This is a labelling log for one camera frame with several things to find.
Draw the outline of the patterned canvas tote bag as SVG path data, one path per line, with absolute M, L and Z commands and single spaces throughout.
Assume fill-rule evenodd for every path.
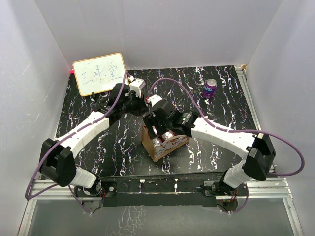
M 162 140 L 162 144 L 158 147 L 153 147 L 146 126 L 141 126 L 141 143 L 154 162 L 157 162 L 189 142 L 189 137 L 186 135 L 175 135 L 168 140 L 160 139 Z

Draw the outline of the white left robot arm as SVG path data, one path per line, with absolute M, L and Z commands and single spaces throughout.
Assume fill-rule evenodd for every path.
M 142 94 L 145 82 L 135 79 L 129 85 L 116 84 L 108 101 L 99 103 L 95 110 L 78 126 L 56 140 L 42 144 L 39 172 L 60 187 L 83 187 L 91 196 L 97 196 L 101 183 L 92 172 L 79 168 L 74 159 L 92 139 L 130 113 L 141 116 L 148 108 Z

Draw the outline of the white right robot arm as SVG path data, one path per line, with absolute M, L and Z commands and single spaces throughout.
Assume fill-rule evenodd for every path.
M 203 185 L 203 191 L 215 195 L 233 195 L 236 189 L 250 179 L 267 179 L 276 156 L 269 135 L 236 132 L 219 124 L 211 125 L 206 117 L 194 111 L 179 112 L 171 102 L 152 96 L 146 101 L 148 110 L 142 115 L 151 137 L 166 132 L 199 138 L 221 146 L 242 158 L 226 170 L 219 181 Z

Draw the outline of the purple Fanta can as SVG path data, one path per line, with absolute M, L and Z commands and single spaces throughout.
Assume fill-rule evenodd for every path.
M 208 79 L 204 84 L 202 96 L 205 99 L 211 99 L 216 91 L 217 81 L 215 79 Z

